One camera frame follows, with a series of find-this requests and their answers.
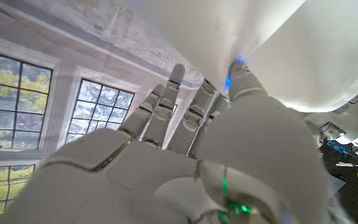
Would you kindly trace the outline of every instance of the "tree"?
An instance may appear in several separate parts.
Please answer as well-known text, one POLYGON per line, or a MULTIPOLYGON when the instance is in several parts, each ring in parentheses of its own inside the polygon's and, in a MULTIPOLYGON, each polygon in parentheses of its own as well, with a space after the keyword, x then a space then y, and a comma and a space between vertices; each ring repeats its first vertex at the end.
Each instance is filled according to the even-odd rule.
MULTIPOLYGON (((10 179, 8 181, 8 167, 0 167, 0 201, 7 198, 14 199, 23 189, 28 178, 34 171, 34 166, 14 166, 11 167, 10 179)), ((4 213, 5 201, 0 202, 0 214, 4 213)))
MULTIPOLYGON (((5 85, 0 85, 0 109, 14 111, 18 100, 18 111, 43 114, 47 104, 50 76, 50 70, 0 57, 0 84, 5 85), (19 81, 21 81, 20 90, 17 89, 19 81)), ((21 128, 24 130, 40 131, 42 118, 39 115, 17 114, 18 121, 25 120, 21 123, 21 128)), ((7 129, 6 127, 13 122, 13 119, 13 115, 9 119, 0 118, 0 129, 7 129)), ((0 131, 0 146, 11 147, 12 141, 12 131, 0 131)), ((17 142, 17 147, 25 147, 24 141, 15 142, 17 142)))

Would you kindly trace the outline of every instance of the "white cloth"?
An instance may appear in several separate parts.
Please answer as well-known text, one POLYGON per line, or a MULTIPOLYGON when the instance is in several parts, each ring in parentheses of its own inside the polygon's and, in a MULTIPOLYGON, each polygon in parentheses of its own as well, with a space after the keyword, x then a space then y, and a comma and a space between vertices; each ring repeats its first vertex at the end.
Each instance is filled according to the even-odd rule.
POLYGON ((219 91, 244 57, 269 95, 304 112, 358 94, 358 1, 123 0, 219 91))

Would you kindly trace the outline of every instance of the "white robotic hand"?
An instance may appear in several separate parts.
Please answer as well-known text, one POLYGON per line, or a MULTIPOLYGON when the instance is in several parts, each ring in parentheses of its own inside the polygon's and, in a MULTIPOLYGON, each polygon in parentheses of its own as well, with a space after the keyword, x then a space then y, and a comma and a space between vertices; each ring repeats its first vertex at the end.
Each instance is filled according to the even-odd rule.
POLYGON ((50 156, 0 223, 329 223, 311 133, 243 62, 230 68, 230 100, 207 112, 205 80, 161 150, 183 74, 176 65, 117 131, 50 156))

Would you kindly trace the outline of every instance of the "window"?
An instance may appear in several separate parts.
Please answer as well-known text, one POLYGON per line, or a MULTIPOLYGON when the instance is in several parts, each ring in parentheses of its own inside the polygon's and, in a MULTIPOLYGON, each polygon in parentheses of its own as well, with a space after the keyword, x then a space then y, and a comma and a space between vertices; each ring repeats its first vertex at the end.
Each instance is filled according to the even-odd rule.
POLYGON ((0 148, 39 148, 51 78, 51 69, 0 55, 0 148))
POLYGON ((34 168, 35 164, 0 167, 0 214, 25 186, 34 168))
POLYGON ((82 79, 66 142, 99 128, 116 130, 124 121, 133 93, 82 79))

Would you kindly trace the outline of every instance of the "wire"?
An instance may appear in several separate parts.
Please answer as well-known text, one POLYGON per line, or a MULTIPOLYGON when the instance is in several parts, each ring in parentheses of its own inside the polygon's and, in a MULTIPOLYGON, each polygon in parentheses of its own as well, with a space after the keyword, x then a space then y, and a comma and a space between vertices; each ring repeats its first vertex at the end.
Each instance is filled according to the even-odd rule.
POLYGON ((341 167, 358 167, 358 165, 356 164, 350 164, 350 163, 343 163, 343 162, 339 162, 337 164, 335 164, 336 166, 341 166, 341 167))

